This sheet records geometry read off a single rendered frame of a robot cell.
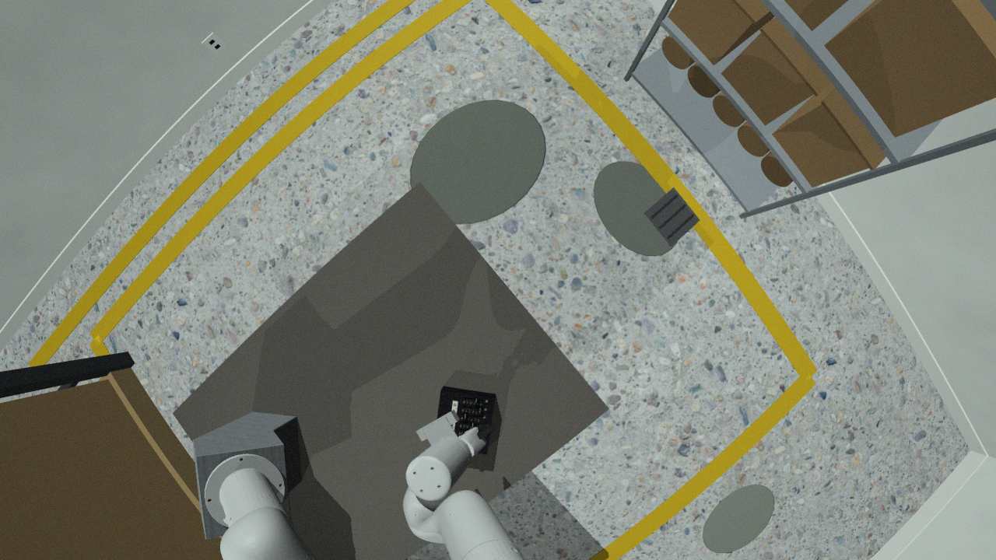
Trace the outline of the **black lighting desk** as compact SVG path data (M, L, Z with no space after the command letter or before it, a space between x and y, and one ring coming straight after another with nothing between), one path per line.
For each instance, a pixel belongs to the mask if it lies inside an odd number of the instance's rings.
M460 418L460 421L452 425L456 435L461 435L472 428L478 428L482 422L492 425L495 398L496 394L485 393L485 391L444 386L440 391L437 418L443 417L446 412L455 410Z

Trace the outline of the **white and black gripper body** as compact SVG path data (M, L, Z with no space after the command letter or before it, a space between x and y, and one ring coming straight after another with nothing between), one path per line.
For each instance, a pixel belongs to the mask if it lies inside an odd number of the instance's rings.
M466 432L463 432L461 435L458 436L459 439L462 439L464 443L468 444L468 447L471 451L471 457L473 457L473 455L476 455L478 451L482 450L487 443L486 439L484 439L484 437L480 439L477 436L477 433L478 433L478 428L472 428L470 430L466 430Z

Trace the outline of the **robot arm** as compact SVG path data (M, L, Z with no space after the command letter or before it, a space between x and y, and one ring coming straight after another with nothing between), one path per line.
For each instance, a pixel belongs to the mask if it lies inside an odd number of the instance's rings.
M452 428L458 421L453 410L416 430L431 446L406 471L409 528L423 540L445 543L451 560L525 560L480 494L449 496L471 462L468 444ZM220 543L223 560L319 560L296 534L284 494L279 469L261 455L234 455L213 469L204 500L211 516L229 527Z

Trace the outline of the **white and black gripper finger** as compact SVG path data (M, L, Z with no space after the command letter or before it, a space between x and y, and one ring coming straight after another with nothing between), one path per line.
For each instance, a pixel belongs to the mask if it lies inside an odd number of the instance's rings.
M482 432L479 432L479 430L482 430ZM490 435L490 433L493 432L493 430L495 430L495 428L494 428L493 425L487 425L487 423L482 422L482 423L480 423L480 425L478 425L477 436L480 439L482 439L483 437L487 437L488 435Z

